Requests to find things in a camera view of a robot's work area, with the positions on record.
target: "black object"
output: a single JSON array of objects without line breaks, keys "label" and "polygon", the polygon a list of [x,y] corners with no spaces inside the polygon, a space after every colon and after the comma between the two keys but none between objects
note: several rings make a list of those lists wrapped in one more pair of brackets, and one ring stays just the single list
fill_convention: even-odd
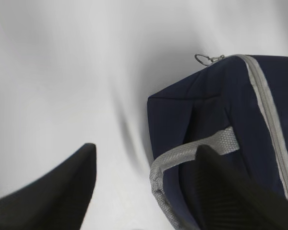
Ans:
[{"label": "black object", "polygon": [[37,181],[0,199],[0,230],[79,230],[96,181],[96,147],[85,144]]},{"label": "black object", "polygon": [[288,201],[264,190],[219,156],[200,146],[195,160],[194,188],[198,204],[188,202],[203,230],[288,230]]}]

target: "gray zipper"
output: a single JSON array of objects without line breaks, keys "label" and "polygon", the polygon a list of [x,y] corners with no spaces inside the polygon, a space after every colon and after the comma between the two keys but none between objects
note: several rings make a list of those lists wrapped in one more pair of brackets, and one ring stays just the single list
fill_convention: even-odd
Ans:
[{"label": "gray zipper", "polygon": [[288,151],[269,85],[256,59],[247,55],[237,56],[246,63],[250,82],[257,97],[258,106],[270,132],[279,176],[288,200]]}]

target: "white fabric backdrop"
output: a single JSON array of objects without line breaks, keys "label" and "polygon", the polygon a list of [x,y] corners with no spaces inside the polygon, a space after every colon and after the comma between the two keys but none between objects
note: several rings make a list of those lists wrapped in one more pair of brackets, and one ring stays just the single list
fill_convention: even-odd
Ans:
[{"label": "white fabric backdrop", "polygon": [[0,0],[0,197],[97,144],[83,230],[170,230],[146,100],[195,53],[288,56],[288,0]]}]

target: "bag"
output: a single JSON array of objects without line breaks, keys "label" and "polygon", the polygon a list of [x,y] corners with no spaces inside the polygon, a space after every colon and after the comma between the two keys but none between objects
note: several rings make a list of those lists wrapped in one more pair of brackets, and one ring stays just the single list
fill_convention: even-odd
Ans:
[{"label": "bag", "polygon": [[194,183],[200,145],[288,201],[288,57],[217,60],[148,98],[152,192],[175,229],[206,229]]}]

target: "zipper pull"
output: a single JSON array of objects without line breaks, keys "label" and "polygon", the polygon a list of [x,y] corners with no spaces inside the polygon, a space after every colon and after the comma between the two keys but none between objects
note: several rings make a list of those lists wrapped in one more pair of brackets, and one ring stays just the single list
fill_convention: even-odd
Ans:
[{"label": "zipper pull", "polygon": [[[201,61],[201,60],[198,58],[199,56],[206,58],[208,61],[211,61],[211,63],[210,63],[210,64],[205,64],[205,63],[203,63],[203,61]],[[201,63],[201,64],[204,65],[204,66],[210,66],[213,62],[216,62],[216,61],[219,61],[219,60],[222,60],[223,58],[225,58],[224,55],[221,55],[221,56],[219,56],[219,57],[209,57],[209,56],[204,55],[204,54],[195,54],[194,57],[195,57],[195,59],[196,59],[199,63]]]}]

